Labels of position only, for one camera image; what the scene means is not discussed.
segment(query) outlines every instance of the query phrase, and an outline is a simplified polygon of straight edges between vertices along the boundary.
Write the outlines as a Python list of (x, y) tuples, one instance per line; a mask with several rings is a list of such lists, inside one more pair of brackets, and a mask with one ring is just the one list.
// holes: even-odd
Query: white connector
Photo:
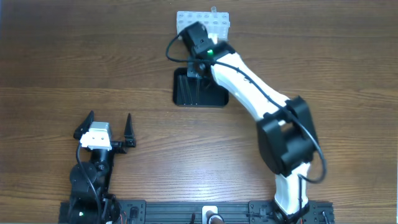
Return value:
[(177, 34), (197, 21), (205, 25), (207, 33), (216, 34), (220, 40), (228, 40), (228, 29), (231, 26), (228, 12), (217, 12), (214, 6), (211, 12), (178, 11)]

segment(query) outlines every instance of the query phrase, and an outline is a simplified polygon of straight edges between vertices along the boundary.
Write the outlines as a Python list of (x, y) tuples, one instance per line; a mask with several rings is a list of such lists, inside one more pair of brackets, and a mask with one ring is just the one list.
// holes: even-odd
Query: wood grain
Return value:
[[(164, 57), (175, 13), (230, 13), (229, 39), (281, 93), (311, 106), (329, 173), (312, 200), (337, 223), (395, 223), (397, 1), (3, 0), (0, 41), (0, 222), (56, 222), (76, 164), (72, 133), (90, 110), (138, 147), (117, 155), (111, 192), (148, 201), (268, 200), (274, 175), (254, 121), (172, 103)], [(171, 54), (186, 57), (181, 43)], [(82, 159), (89, 154), (82, 152)], [(311, 175), (319, 171), (315, 159)]]

